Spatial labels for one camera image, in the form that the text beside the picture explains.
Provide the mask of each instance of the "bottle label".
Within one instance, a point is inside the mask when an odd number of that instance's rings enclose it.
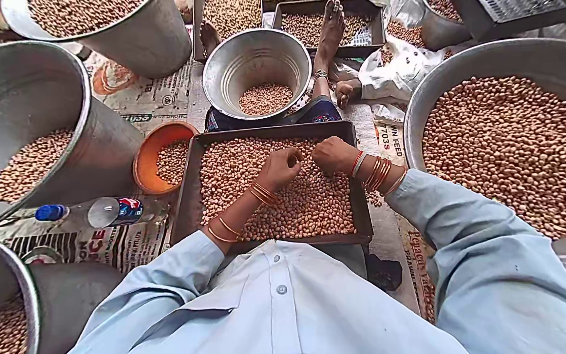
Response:
[[[120,204],[120,213],[117,219],[109,226],[134,224],[143,215],[143,204],[134,198],[117,198]]]

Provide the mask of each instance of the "bare foot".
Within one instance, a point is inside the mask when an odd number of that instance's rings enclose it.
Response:
[[[362,82],[358,79],[338,82],[335,84],[335,96],[338,107],[346,108],[352,98],[358,100],[362,97]]]
[[[340,46],[345,27],[344,11],[340,0],[327,1],[323,26],[320,30],[320,42],[318,43],[318,50],[316,51],[316,60],[318,60],[320,64],[326,64],[328,66],[333,60]]]
[[[219,34],[209,20],[202,21],[200,25],[200,41],[204,47],[204,57],[208,58],[210,53],[213,53],[215,47],[217,47],[222,40],[219,39]]]

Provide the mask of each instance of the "bangle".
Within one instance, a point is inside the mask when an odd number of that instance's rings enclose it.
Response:
[[[370,181],[375,177],[375,174],[377,173],[377,169],[379,168],[379,165],[381,164],[381,157],[375,157],[375,165],[372,168],[372,173],[370,174],[370,176],[368,176],[368,178],[366,179],[366,182],[364,182],[364,186],[368,187],[368,184],[370,183]]]
[[[273,193],[271,193],[268,189],[263,188],[263,186],[260,185],[259,183],[253,182],[253,188],[255,188],[257,191],[261,192],[261,194],[266,196],[272,203],[278,202],[278,198]]]
[[[224,219],[222,219],[222,217],[218,217],[219,221],[222,223],[222,225],[224,225],[224,227],[226,228],[226,230],[229,230],[230,232],[232,232],[233,234],[235,234],[235,236],[240,236],[241,233],[237,232],[235,230],[233,230],[226,222],[224,222]]]
[[[399,179],[394,182],[394,184],[388,189],[388,191],[386,192],[386,194],[392,193],[393,191],[395,191],[397,188],[399,188],[399,185],[401,184],[401,181],[403,181],[403,179],[405,178],[405,175],[407,174],[407,166],[404,166],[405,169],[403,170],[403,174],[401,175],[401,177],[399,177]]]
[[[364,153],[364,151],[360,151],[360,153],[357,154],[357,157],[355,158],[355,161],[353,162],[353,167],[351,167],[351,173],[350,173],[351,176],[353,176],[353,172],[355,171],[355,166],[357,166],[357,162],[360,160],[360,157],[362,157],[363,153]]]
[[[372,186],[370,186],[370,191],[377,190],[379,186],[381,186],[381,184],[386,179],[386,176],[388,175],[388,171],[390,171],[390,166],[392,165],[392,161],[388,159],[382,159],[381,162],[382,164],[381,164],[381,169],[379,170],[379,177],[377,178],[377,181],[375,181],[375,183]]]
[[[381,159],[381,157],[377,157],[377,162],[375,162],[375,165],[377,166],[377,168],[372,170],[372,175],[370,176],[370,180],[364,186],[366,188],[366,190],[368,190],[368,191],[372,191],[371,188],[377,182],[377,179],[379,178],[379,175],[381,174],[381,170],[384,167],[384,162]]]
[[[219,237],[218,235],[215,234],[215,232],[213,232],[213,230],[211,230],[211,225],[210,225],[210,224],[207,225],[206,228],[207,228],[207,230],[209,230],[209,234],[212,234],[213,237],[215,237],[216,239],[219,239],[220,241],[230,242],[230,243],[237,242],[237,238],[236,238],[236,237],[235,237],[234,240],[226,240],[226,239],[223,239],[222,237]]]
[[[359,160],[355,163],[355,165],[353,166],[353,173],[351,174],[351,177],[355,178],[355,176],[357,176],[357,171],[360,170],[360,167],[362,167],[362,163],[364,162],[364,159],[366,158],[366,155],[368,155],[366,153],[366,151],[362,151],[362,155],[359,158]]]
[[[249,191],[250,193],[253,193],[253,194],[255,195],[255,197],[256,197],[257,199],[261,200],[261,202],[262,202],[263,204],[265,204],[265,205],[267,205],[267,206],[269,206],[269,207],[272,206],[271,204],[268,204],[268,202],[265,201],[266,198],[265,198],[265,197],[262,197],[261,195],[259,195],[258,192],[257,192],[254,188],[250,187],[250,188],[248,189],[248,191]]]

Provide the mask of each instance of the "plastic water bottle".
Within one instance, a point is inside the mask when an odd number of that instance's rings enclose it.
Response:
[[[158,222],[167,216],[168,209],[167,204],[151,198],[102,197],[73,206],[43,205],[34,217],[38,221],[63,221],[60,228],[67,231]]]

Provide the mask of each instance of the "hand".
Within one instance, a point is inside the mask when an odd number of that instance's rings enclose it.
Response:
[[[316,145],[311,158],[326,173],[351,174],[353,164],[360,151],[338,137],[330,137]]]
[[[295,147],[275,151],[265,160],[256,182],[275,192],[293,181],[301,172],[303,155]]]

